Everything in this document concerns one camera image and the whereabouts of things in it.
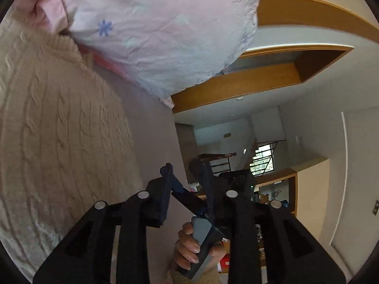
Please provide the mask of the person's right hand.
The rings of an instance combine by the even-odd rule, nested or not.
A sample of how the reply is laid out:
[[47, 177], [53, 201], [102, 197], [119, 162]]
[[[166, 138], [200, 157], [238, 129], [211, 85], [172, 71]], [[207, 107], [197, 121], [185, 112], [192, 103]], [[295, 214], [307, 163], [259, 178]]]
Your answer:
[[[175, 243], [172, 267], [177, 269], [181, 267], [186, 270], [191, 269], [191, 264], [199, 263], [198, 254], [200, 246], [193, 238], [193, 226], [190, 222], [185, 223], [178, 232], [178, 240]], [[219, 261], [226, 255], [226, 249], [223, 243], [215, 244], [209, 251], [211, 256], [205, 271], [214, 269]]]

